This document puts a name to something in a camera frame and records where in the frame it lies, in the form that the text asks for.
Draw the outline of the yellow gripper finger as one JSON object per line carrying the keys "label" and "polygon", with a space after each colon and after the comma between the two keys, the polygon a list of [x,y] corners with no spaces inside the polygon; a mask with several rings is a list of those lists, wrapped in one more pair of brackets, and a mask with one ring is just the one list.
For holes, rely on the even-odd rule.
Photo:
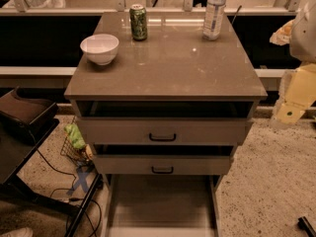
{"label": "yellow gripper finger", "polygon": [[316,101],[316,64],[306,63],[286,70],[278,89],[273,120],[282,124],[296,123]]}

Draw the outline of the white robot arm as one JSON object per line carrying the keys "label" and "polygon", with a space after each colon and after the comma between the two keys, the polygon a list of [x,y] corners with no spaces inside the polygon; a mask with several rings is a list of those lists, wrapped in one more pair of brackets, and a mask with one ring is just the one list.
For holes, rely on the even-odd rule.
{"label": "white robot arm", "polygon": [[316,101],[316,0],[309,0],[291,20],[270,37],[276,45],[289,45],[290,55],[301,64],[286,70],[278,89],[272,123],[296,123]]}

